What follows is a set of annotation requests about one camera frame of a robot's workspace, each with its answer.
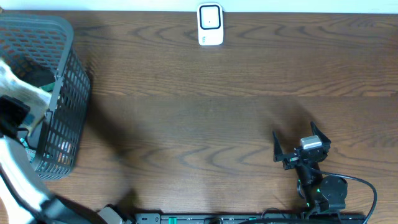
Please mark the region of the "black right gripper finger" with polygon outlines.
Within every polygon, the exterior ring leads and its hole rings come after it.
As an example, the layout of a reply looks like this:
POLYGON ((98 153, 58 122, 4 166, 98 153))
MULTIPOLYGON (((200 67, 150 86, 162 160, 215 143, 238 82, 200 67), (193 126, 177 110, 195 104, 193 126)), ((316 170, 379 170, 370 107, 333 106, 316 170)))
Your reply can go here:
POLYGON ((316 124, 315 124, 313 121, 310 122, 310 125, 311 125, 311 129, 312 129, 313 135, 318 136, 318 137, 320 138, 320 140, 321 140, 321 142, 322 142, 322 144, 323 144, 324 146, 325 146, 325 145, 330 145, 330 144, 331 144, 330 139, 329 139, 328 137, 326 137, 326 136, 319 130, 319 128, 316 126, 316 124))
POLYGON ((272 136, 273 136, 273 142, 274 142, 274 158, 273 161, 274 162, 279 162, 283 160, 283 156, 284 153, 282 151, 282 148, 280 146, 280 142, 277 138, 277 135, 275 133, 275 131, 272 132, 272 136))

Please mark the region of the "large white snack bag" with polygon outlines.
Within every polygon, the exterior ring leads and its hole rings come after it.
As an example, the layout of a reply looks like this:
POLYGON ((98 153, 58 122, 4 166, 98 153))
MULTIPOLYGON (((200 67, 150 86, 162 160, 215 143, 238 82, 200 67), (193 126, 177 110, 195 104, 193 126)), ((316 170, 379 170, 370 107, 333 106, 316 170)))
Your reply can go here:
POLYGON ((30 132, 43 120, 52 97, 50 93, 20 80, 1 59, 1 96, 3 95, 15 98, 29 107, 29 113, 21 127, 30 132))

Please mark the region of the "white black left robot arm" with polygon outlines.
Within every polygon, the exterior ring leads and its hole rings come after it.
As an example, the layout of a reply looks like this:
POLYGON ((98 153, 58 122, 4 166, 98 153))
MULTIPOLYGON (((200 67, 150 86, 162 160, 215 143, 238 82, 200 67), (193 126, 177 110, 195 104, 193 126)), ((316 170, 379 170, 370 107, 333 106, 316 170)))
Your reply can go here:
POLYGON ((114 206, 95 212, 51 192, 27 159, 17 138, 30 108, 1 97, 1 200, 9 223, 134 223, 114 206))

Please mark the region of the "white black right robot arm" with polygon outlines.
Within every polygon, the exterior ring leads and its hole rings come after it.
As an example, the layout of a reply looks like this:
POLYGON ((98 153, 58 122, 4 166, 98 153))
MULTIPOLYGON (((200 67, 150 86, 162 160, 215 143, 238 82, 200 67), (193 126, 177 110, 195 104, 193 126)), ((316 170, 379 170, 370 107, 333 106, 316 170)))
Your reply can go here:
POLYGON ((312 135, 302 138, 300 145, 289 154, 283 153, 276 133, 272 133, 274 162, 283 163, 285 170, 296 171, 297 192, 312 213, 336 213, 346 207, 348 184, 341 177, 321 173, 319 163, 327 158, 331 141, 315 123, 310 125, 312 135))

